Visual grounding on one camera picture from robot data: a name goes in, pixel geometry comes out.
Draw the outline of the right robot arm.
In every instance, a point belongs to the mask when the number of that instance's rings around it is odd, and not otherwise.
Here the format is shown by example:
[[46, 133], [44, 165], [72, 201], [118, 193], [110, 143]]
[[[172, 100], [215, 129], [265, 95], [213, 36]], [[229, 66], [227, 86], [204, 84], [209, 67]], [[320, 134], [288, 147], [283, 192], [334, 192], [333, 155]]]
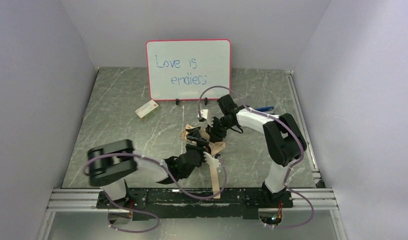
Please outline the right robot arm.
[[286, 190], [285, 183], [294, 160], [302, 159], [307, 148], [294, 117], [289, 113], [273, 115], [247, 105], [238, 106], [228, 94], [217, 102], [223, 113], [221, 118], [212, 116], [207, 109], [198, 112], [199, 118], [207, 122], [206, 132], [210, 141], [224, 141], [227, 131], [234, 127], [237, 127], [236, 131], [240, 134], [243, 133], [243, 128], [264, 134], [272, 163], [261, 187], [262, 195], [270, 202], [280, 198]]

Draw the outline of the beige and black umbrella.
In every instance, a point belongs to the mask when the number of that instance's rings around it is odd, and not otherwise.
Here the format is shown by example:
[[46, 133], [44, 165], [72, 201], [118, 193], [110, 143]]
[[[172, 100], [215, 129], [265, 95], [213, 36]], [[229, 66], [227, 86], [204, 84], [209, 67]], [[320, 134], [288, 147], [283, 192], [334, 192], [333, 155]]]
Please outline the beige and black umbrella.
[[[179, 138], [181, 140], [183, 140], [183, 141], [188, 142], [186, 140], [186, 130], [187, 129], [192, 129], [192, 128], [197, 128], [197, 127], [200, 127], [200, 126], [191, 126], [191, 125], [187, 124], [186, 127], [183, 130], [180, 131]], [[206, 130], [205, 128], [202, 128], [202, 127], [200, 127], [200, 128], [201, 128], [200, 133], [201, 133], [202, 137], [209, 141], [208, 130]], [[210, 146], [210, 149], [211, 149], [210, 154], [214, 158], [218, 158], [219, 161], [221, 162], [222, 157], [221, 157], [220, 153], [226, 148], [226, 143], [224, 141], [223, 142], [210, 142], [209, 141], [209, 146]], [[214, 167], [209, 166], [209, 169], [210, 169], [210, 176], [211, 176], [211, 186], [212, 186], [212, 191], [213, 191], [213, 194], [214, 194], [213, 199], [220, 200], [221, 196], [222, 196], [222, 189], [225, 189], [226, 184], [227, 184], [227, 174], [226, 173], [224, 174], [224, 183], [223, 183], [223, 185], [220, 184], [220, 179], [219, 179], [221, 171], [225, 170], [225, 164], [224, 164], [224, 162], [221, 162], [221, 167], [214, 168]]]

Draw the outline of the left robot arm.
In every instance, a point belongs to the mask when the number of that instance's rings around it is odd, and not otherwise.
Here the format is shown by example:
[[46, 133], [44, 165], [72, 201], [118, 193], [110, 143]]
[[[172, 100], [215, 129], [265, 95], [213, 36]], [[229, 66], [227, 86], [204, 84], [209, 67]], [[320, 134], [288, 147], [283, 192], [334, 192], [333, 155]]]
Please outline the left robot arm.
[[132, 156], [135, 149], [130, 139], [94, 147], [88, 151], [84, 173], [91, 186], [103, 189], [114, 201], [129, 196], [124, 178], [134, 172], [151, 177], [158, 184], [172, 184], [188, 178], [211, 153], [209, 135], [200, 127], [186, 130], [186, 140], [189, 143], [185, 153], [156, 163]]

